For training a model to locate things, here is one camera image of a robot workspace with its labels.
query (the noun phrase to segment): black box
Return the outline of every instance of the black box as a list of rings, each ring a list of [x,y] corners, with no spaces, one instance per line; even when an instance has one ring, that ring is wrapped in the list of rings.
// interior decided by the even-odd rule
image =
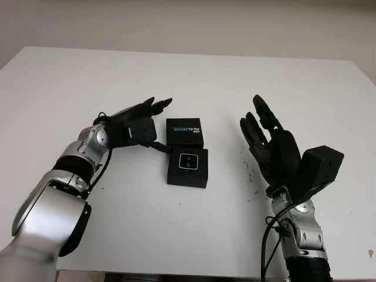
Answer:
[[[203,148],[200,119],[166,119],[167,146]]]
[[[208,178],[207,150],[172,147],[167,183],[206,188]]]

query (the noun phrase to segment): white wall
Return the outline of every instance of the white wall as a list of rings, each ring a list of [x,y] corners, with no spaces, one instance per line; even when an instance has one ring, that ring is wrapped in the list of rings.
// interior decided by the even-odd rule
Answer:
[[[346,59],[376,82],[376,0],[0,0],[0,68],[25,45]]]

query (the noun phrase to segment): cable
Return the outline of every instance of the cable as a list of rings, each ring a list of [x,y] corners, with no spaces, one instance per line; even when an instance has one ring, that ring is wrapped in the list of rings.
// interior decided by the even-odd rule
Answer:
[[[263,236],[263,241],[262,241],[262,244],[261,244],[261,282],[266,282],[266,270],[267,270],[267,267],[265,267],[265,252],[266,252],[266,241],[268,239],[269,232],[273,228],[274,223],[278,222],[278,219],[285,212],[289,211],[290,209],[292,209],[295,206],[296,205],[289,205],[289,206],[286,206],[284,209],[282,209],[279,213],[276,214],[276,216],[273,217],[273,219],[269,222],[269,224],[267,225],[267,227],[265,229],[264,236]],[[278,248],[278,246],[276,246],[274,248],[275,250],[273,250],[272,255],[274,255],[274,253],[276,252],[277,248]]]
[[[268,259],[268,262],[266,263],[266,266],[265,266],[265,272],[266,272],[266,270],[268,269],[269,264],[271,263],[271,259],[274,257],[274,254],[276,253],[276,251],[277,251],[277,249],[278,249],[278,246],[280,245],[281,241],[282,241],[282,235],[280,234],[280,237],[278,238],[278,242],[277,242],[277,244],[274,246],[274,249],[273,249],[273,251],[271,252],[271,255],[270,255],[269,259]]]
[[[99,181],[99,179],[102,177],[102,175],[104,174],[104,172],[106,171],[107,167],[108,167],[108,164],[110,163],[110,159],[111,159],[111,155],[112,155],[112,147],[109,148],[108,150],[108,155],[107,155],[107,159],[106,159],[106,163],[105,165],[103,166],[102,170],[100,171],[100,173],[98,174],[97,178],[93,181],[92,184],[90,184],[89,188],[88,188],[88,193],[90,194],[90,192],[93,190],[95,184]]]
[[[265,217],[265,222],[266,222],[266,224],[267,225],[269,225],[270,224],[270,221],[268,221],[268,219],[273,219],[274,218],[274,216],[267,216],[267,217]]]
[[[105,112],[100,112],[100,113],[98,114],[98,117],[101,117],[101,116],[107,116],[107,115],[106,115]]]

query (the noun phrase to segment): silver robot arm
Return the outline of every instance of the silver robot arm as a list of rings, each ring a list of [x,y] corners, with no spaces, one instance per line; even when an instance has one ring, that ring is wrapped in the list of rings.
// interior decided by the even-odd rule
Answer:
[[[171,101],[153,103],[150,98],[113,116],[99,116],[93,126],[81,131],[17,212],[14,239],[0,251],[1,282],[55,280],[58,257],[74,251],[82,238],[91,213],[86,199],[108,165],[112,149],[143,145],[167,151],[155,142],[151,117]],[[105,155],[106,164],[91,184]]]
[[[275,215],[293,206],[286,191],[273,195]],[[323,232],[314,217],[312,200],[294,206],[280,218],[281,245],[291,282],[332,281]]]
[[[104,128],[99,124],[82,130],[21,206],[12,226],[14,239],[0,252],[1,281],[54,281],[59,255],[78,245],[90,216],[84,195],[109,150]],[[79,165],[85,168],[76,169]]]
[[[267,222],[261,246],[261,281],[278,244],[266,262],[266,243],[271,229],[280,235],[283,255],[291,282],[332,281],[321,227],[314,218],[311,197],[332,183],[344,155],[327,146],[306,150],[303,156],[293,134],[284,130],[266,102],[253,98],[262,127],[269,131],[265,137],[251,112],[240,120],[240,127],[269,187],[274,217]]]

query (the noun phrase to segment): white table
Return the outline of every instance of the white table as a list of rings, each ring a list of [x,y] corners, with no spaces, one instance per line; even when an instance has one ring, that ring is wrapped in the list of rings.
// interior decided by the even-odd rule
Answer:
[[[159,141],[166,118],[201,118],[207,188],[167,185],[167,156],[153,149],[116,149],[81,244],[58,267],[259,276],[270,201],[239,126],[259,94],[301,151],[345,154],[335,183],[313,198],[316,218],[333,277],[376,278],[375,92],[347,61],[24,48],[0,71],[0,248],[28,193],[100,111],[173,97],[155,117]],[[280,251],[268,274],[287,275]]]

